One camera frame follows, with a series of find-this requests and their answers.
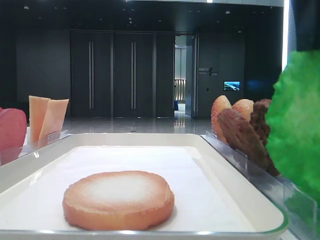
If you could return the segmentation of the dark double doors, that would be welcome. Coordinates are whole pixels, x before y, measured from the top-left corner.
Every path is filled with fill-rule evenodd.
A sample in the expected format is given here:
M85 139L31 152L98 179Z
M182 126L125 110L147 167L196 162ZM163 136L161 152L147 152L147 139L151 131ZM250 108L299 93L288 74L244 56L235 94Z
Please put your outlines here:
M71 115L172 117L174 52L173 33L71 31Z

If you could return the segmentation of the meat patty near tray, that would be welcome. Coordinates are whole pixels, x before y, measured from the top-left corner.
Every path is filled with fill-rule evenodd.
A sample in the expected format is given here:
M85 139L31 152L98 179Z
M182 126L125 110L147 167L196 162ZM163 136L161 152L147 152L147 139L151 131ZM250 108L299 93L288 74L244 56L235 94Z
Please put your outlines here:
M224 118L223 112L225 112L226 118L230 118L230 121L235 128L235 140L233 146L231 146L231 143L229 146L234 150L239 150L244 153L249 161L269 173L271 176L279 176L281 173L275 167L254 128L238 111L232 108L226 108L219 114L218 117L221 130L223 129L223 124L221 123L222 118Z

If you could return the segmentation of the outer cheese slice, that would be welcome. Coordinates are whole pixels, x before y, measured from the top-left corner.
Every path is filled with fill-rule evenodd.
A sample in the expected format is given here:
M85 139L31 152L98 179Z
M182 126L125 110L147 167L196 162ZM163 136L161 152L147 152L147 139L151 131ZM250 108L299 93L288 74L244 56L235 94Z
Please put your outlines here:
M39 140L40 132L44 122L48 102L51 100L46 97L28 96L29 100L29 128L31 143Z

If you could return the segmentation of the outer bun half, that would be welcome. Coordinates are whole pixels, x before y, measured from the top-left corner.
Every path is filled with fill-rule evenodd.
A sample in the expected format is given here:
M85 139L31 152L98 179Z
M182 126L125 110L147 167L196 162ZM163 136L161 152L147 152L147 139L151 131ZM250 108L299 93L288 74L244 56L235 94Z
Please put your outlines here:
M239 112L249 122L254 110L254 102L246 98L240 99L232 105L232 109Z

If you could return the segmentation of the white rectangular tray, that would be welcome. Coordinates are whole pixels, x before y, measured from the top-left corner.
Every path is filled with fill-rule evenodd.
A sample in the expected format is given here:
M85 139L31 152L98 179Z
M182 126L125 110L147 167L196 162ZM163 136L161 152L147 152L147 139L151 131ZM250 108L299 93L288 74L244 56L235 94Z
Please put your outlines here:
M98 174L76 198L134 208L174 195L163 223L135 231L84 230L66 220L68 187ZM0 168L3 240L278 240L288 215L237 170L208 140L195 134L80 133Z

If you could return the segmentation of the clear right long rail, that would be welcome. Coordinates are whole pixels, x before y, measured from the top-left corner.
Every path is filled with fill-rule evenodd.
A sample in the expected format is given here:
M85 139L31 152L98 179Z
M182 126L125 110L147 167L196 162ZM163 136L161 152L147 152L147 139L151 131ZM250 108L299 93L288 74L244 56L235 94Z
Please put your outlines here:
M283 209L289 218L289 233L295 240L320 238L320 204L282 175L271 176L207 131L204 139L271 202Z

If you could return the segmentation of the clear left long rail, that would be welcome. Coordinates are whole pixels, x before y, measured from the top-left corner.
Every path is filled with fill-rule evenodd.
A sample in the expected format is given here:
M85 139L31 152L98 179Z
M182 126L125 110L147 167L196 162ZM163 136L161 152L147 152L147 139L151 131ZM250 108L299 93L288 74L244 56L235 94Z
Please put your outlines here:
M70 133L68 133L67 130L64 130L62 132L54 132L49 134L45 138L39 140L38 142L29 143L21 147L14 147L11 149L4 150L0 153L0 165L3 166L22 156L25 156L33 152L37 152L39 149L46 147L52 143L55 143L69 135Z

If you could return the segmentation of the green lettuce leaf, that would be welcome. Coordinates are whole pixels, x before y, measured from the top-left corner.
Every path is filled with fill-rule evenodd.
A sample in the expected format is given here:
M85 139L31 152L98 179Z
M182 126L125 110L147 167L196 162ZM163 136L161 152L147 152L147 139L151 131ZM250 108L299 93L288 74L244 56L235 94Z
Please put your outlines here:
M274 84L266 122L276 168L320 200L320 52L294 51Z

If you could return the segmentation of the bread slice bottom bun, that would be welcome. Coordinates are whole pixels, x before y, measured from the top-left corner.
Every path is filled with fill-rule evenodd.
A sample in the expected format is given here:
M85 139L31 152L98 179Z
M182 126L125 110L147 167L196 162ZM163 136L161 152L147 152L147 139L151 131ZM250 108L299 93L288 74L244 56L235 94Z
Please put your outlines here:
M160 175L101 172L71 184L63 195L66 221L92 231L146 230L172 214L175 195Z

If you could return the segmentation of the clear long rail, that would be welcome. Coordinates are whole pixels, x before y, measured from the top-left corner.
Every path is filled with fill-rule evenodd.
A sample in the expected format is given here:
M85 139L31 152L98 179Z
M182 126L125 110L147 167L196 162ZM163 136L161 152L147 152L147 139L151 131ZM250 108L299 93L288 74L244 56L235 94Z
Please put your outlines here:
M29 143L21 147L14 147L11 149L4 150L0 153L0 165L3 166L22 156L25 156L33 152L37 152L39 149L46 147L52 143L55 143L69 135L70 133L68 133L67 130L64 130L62 132L54 132L49 134L45 138L39 140L38 142Z
M289 218L289 233L295 240L320 238L320 204L282 175L271 176L207 131L204 139L271 202L283 209Z

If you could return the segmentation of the wall display screen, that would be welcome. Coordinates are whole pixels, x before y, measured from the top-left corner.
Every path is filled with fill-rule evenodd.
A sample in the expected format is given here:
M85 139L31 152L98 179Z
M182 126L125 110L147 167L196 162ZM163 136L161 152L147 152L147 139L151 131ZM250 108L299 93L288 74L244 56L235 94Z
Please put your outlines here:
M239 81L224 81L223 82L223 90L230 92L238 92L240 91L240 82Z

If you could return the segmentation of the cheese slice near tray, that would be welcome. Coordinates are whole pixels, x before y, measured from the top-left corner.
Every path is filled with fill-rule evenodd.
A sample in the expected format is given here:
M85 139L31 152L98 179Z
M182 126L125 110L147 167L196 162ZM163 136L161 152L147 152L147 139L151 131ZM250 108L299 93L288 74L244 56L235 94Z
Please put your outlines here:
M62 130L69 99L49 100L45 112L39 140Z

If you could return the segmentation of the outer meat patty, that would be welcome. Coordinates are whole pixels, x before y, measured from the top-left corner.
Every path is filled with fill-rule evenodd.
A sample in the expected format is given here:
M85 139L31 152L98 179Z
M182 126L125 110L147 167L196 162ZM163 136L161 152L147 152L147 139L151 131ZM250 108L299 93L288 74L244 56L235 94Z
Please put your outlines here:
M253 111L250 114L250 124L259 136L259 139L265 147L270 135L271 129L266 122L266 114L271 104L271 99L262 99L253 104Z

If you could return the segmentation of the bun half near tray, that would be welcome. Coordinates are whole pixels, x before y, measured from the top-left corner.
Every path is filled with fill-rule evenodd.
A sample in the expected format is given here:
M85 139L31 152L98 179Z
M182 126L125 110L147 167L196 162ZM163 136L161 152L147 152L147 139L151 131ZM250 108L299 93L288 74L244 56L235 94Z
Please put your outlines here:
M211 108L211 127L212 132L217 136L219 140L227 144L228 146L231 143L231 146L234 146L235 142L235 134L234 134L234 126L232 125L231 119L226 117L225 112L223 112L222 116L222 129L220 128L219 123L219 114L224 109L231 109L232 105L229 102L228 98L225 95L221 95L215 99Z

